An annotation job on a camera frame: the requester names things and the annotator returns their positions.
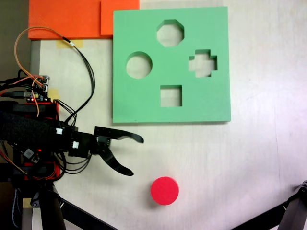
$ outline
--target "black cable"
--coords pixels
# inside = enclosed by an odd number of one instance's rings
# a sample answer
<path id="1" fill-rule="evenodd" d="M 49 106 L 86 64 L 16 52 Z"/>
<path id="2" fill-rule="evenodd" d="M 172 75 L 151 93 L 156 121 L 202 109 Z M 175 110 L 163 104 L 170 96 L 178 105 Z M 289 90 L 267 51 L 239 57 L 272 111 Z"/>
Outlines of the black cable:
<path id="1" fill-rule="evenodd" d="M 71 43 L 71 41 L 65 37 L 63 37 L 63 39 L 65 41 L 67 41 L 68 43 Z M 94 94 L 94 91 L 95 91 L 95 75 L 94 75 L 94 71 L 90 65 L 90 63 L 88 62 L 88 60 L 86 59 L 86 57 L 82 54 L 82 52 L 76 47 L 76 46 L 73 46 L 76 51 L 79 53 L 79 55 L 81 56 L 81 58 L 83 59 L 84 61 L 84 64 L 87 68 L 87 71 L 89 73 L 89 76 L 90 76 L 90 80 L 91 80 L 91 87 L 92 87 L 92 91 L 91 91 L 91 95 L 90 97 L 75 111 L 73 112 L 73 114 L 71 114 L 66 120 L 65 120 L 65 124 L 67 124 L 72 117 L 74 117 L 75 114 L 77 114 L 81 109 L 83 109 L 87 104 L 88 102 L 91 100 L 93 94 Z"/>
<path id="2" fill-rule="evenodd" d="M 71 162 L 66 162 L 67 164 L 72 164 L 72 165 L 76 165 L 76 164 L 82 164 L 83 162 L 86 162 L 88 160 L 88 158 L 86 158 L 85 160 L 83 160 L 83 161 L 80 161 L 80 162 L 77 162 L 77 163 L 71 163 Z"/>
<path id="3" fill-rule="evenodd" d="M 18 71 L 18 78 L 20 78 L 21 76 L 20 76 L 20 74 L 21 73 L 24 73 L 25 74 L 25 76 L 27 76 L 27 74 L 22 70 L 22 69 L 20 69 L 19 71 Z"/>
<path id="4" fill-rule="evenodd" d="M 65 158 L 65 155 L 64 155 L 63 152 L 61 152 L 60 155 L 62 156 L 63 159 Z M 59 160 L 57 159 L 57 157 L 54 156 L 54 158 L 55 158 L 56 163 L 58 164 L 58 166 L 62 169 L 62 172 L 61 172 L 61 174 L 60 174 L 56 179 L 53 179 L 53 180 L 51 180 L 51 181 L 58 181 L 59 179 L 61 179 L 61 178 L 64 176 L 65 171 L 66 171 L 67 164 L 66 164 L 65 161 L 63 161 L 64 166 L 63 166 L 63 168 L 62 168 L 62 165 L 61 165 L 61 163 L 59 162 Z"/>
<path id="5" fill-rule="evenodd" d="M 84 165 L 84 168 L 83 168 L 82 170 L 80 170 L 80 171 L 78 171 L 78 172 L 66 172 L 66 173 L 67 173 L 67 174 L 70 174 L 70 175 L 76 175 L 76 174 L 79 174 L 79 173 L 83 172 L 83 171 L 87 168 L 88 164 L 90 163 L 91 157 L 92 157 L 92 156 L 90 156 L 89 160 L 88 160 L 87 163 Z"/>
<path id="6" fill-rule="evenodd" d="M 59 99 L 56 99 L 56 100 L 54 100 L 54 102 L 56 102 L 56 103 L 58 103 L 60 106 L 62 106 L 66 111 L 68 111 L 70 114 L 73 114 L 75 111 L 70 107 L 70 106 L 68 106 L 67 104 L 65 104 L 64 102 L 62 102 L 61 100 L 59 100 Z M 74 116 L 73 116 L 73 118 L 74 118 L 74 121 L 72 122 L 72 126 L 75 126 L 75 124 L 76 124 L 76 121 L 77 121 L 77 114 L 75 114 Z"/>
<path id="7" fill-rule="evenodd" d="M 65 169 L 65 173 L 67 173 L 67 174 L 71 174 L 71 175 L 75 175 L 75 174 L 79 174 L 79 173 L 81 173 L 83 170 L 85 170 L 85 168 L 88 166 L 88 164 L 89 164 L 89 162 L 90 162 L 90 160 L 91 160 L 91 157 L 92 157 L 92 155 L 90 155 L 89 156 L 89 158 L 88 159 L 86 159 L 86 163 L 84 164 L 84 165 L 82 165 L 80 168 L 78 168 L 78 169 Z M 59 167 L 62 169 L 62 170 L 64 170 L 64 167 L 61 165 L 61 164 L 59 164 Z"/>

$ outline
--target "orange foam block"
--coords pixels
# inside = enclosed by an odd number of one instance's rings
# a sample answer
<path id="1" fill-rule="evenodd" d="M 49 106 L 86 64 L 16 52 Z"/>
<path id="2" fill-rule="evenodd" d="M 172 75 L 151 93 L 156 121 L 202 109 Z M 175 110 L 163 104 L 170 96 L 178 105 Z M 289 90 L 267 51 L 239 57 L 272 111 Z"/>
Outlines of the orange foam block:
<path id="1" fill-rule="evenodd" d="M 51 27 L 68 39 L 112 38 L 113 11 L 139 8 L 139 0 L 30 0 L 29 27 Z M 30 30 L 28 37 L 60 39 L 43 29 Z"/>

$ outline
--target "black tripod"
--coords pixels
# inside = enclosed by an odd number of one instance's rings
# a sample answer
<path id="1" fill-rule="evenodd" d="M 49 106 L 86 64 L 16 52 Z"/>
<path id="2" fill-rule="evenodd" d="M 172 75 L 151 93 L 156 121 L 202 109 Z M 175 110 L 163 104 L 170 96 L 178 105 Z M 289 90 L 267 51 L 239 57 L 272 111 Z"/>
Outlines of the black tripod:
<path id="1" fill-rule="evenodd" d="M 64 219 L 84 230 L 116 230 L 102 220 L 62 199 L 52 182 L 44 182 L 23 208 L 22 230 L 32 229 L 32 208 L 41 209 L 43 230 L 66 230 Z"/>
<path id="2" fill-rule="evenodd" d="M 303 230 L 307 217 L 307 181 L 299 186 L 288 201 L 262 213 L 232 230 Z"/>

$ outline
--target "orange wire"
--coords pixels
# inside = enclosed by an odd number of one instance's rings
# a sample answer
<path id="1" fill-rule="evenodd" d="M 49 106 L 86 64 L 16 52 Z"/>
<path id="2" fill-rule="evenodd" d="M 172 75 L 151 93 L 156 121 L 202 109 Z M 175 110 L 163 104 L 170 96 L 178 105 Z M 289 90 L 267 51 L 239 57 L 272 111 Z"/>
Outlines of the orange wire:
<path id="1" fill-rule="evenodd" d="M 35 78 L 35 80 L 33 81 L 32 87 L 34 87 L 34 84 L 35 84 L 35 82 L 37 81 L 37 79 L 38 79 L 38 78 Z M 35 104 L 36 104 L 36 107 L 37 107 L 37 117 L 38 117 L 38 116 L 39 116 L 39 107 L 38 107 L 38 103 L 37 103 L 37 100 L 36 100 L 36 98 L 35 98 L 35 96 L 34 96 L 34 91 L 33 91 L 33 89 L 32 89 L 31 91 L 32 91 L 33 99 L 34 99 Z"/>
<path id="2" fill-rule="evenodd" d="M 12 162 L 11 159 L 9 159 L 1 150 L 0 150 L 0 154 L 5 160 L 7 160 L 9 163 L 13 164 L 16 168 L 18 168 L 20 171 L 22 171 L 25 175 L 28 175 L 24 170 L 22 170 L 20 167 L 18 167 L 16 164 L 14 164 L 14 162 Z M 48 178 L 53 177 L 56 174 L 56 163 L 55 163 L 55 161 L 53 162 L 53 165 L 54 165 L 54 170 L 53 170 L 53 173 L 50 176 L 47 176 L 47 177 L 33 176 L 33 178 L 35 178 L 36 180 L 42 180 L 42 179 L 48 179 Z"/>
<path id="3" fill-rule="evenodd" d="M 44 29 L 44 30 L 50 30 L 54 33 L 56 33 L 57 35 L 59 35 L 61 38 L 63 37 L 63 35 L 61 35 L 60 33 L 58 33 L 57 31 L 55 31 L 54 29 L 51 29 L 50 27 L 46 27 L 46 26 L 32 26 L 32 27 L 29 27 L 25 30 L 23 30 L 19 35 L 18 37 L 16 38 L 16 42 L 15 42 L 15 45 L 14 45 L 14 55 L 15 55 L 15 59 L 16 59 L 16 62 L 17 62 L 17 65 L 19 66 L 20 69 L 22 69 L 26 75 L 28 76 L 32 76 L 32 74 L 30 72 L 28 72 L 19 62 L 19 59 L 18 59 L 18 56 L 17 56 L 17 46 L 18 46 L 18 43 L 19 43 L 19 40 L 21 38 L 21 36 L 29 31 L 29 30 L 32 30 L 32 29 Z"/>

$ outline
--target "white table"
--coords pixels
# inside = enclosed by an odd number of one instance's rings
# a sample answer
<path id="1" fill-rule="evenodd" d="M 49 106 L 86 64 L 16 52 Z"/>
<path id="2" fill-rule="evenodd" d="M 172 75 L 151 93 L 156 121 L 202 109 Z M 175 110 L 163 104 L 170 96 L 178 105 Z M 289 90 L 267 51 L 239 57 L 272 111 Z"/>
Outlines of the white table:
<path id="1" fill-rule="evenodd" d="M 123 129 L 145 143 L 112 143 L 132 177 L 93 156 L 84 172 L 65 175 L 56 187 L 120 230 L 229 230 L 282 203 L 307 179 L 307 1 L 141 0 L 141 9 L 201 6 L 228 6 L 229 123 L 114 125 L 112 40 L 84 40 L 81 48 L 94 69 L 96 91 L 78 113 L 79 130 Z M 55 41 L 41 42 L 39 73 L 51 77 L 50 87 L 73 108 L 90 93 L 80 57 L 57 49 Z M 150 198 L 150 185 L 161 176 L 180 186 L 177 201 L 167 207 Z M 39 222 L 37 216 L 33 229 Z"/>

